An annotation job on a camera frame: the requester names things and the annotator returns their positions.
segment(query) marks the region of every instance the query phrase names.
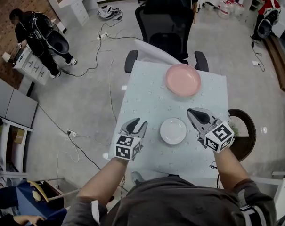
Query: person in black clothes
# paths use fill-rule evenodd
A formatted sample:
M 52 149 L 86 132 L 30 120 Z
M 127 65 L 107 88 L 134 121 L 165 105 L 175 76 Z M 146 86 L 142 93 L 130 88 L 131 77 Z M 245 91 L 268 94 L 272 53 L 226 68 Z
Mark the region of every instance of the person in black clothes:
M 15 32 L 20 48 L 25 48 L 28 44 L 33 54 L 36 55 L 44 66 L 49 69 L 51 78 L 60 76 L 61 72 L 57 69 L 57 64 L 48 51 L 48 46 L 44 40 L 39 40 L 33 36 L 33 29 L 31 21 L 34 12 L 23 12 L 16 8 L 11 11 L 9 19 L 12 24 L 16 25 Z M 68 65 L 75 65 L 77 60 L 71 54 L 67 53 L 62 56 Z

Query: cardboard box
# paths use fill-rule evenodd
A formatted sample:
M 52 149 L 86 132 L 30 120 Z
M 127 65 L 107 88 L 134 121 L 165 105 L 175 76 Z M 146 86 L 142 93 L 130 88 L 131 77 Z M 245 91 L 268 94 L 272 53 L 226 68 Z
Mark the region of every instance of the cardboard box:
M 14 139 L 15 143 L 21 144 L 23 141 L 23 137 L 24 137 L 25 131 L 23 129 L 13 129 L 12 131 L 12 137 Z

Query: gray shoe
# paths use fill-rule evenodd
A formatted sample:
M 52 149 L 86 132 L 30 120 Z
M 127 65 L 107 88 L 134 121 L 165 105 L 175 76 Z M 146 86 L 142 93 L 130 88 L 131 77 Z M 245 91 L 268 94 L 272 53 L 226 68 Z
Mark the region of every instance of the gray shoe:
M 142 175 L 139 172 L 132 172 L 131 173 L 131 179 L 134 185 L 139 185 L 140 183 L 144 182 Z

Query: table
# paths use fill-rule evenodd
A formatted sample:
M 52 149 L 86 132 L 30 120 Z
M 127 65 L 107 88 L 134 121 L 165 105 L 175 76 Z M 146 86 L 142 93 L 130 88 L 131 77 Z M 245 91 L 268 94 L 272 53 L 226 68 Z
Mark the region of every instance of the table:
M 188 175 L 195 178 L 216 178 L 211 169 L 215 161 L 213 152 L 197 141 L 198 132 L 187 117 L 187 109 L 201 107 L 211 110 L 223 121 L 228 119 L 226 77 L 198 71 L 201 89 L 192 97 L 179 97 L 165 86 L 165 73 L 169 65 L 136 61 L 130 76 L 118 116 L 109 158 L 114 156 L 113 141 L 121 126 L 136 117 L 148 122 L 143 148 L 129 166 L 163 173 Z M 160 126 L 168 118 L 179 118 L 187 127 L 186 138 L 178 145 L 166 144 L 160 136 Z

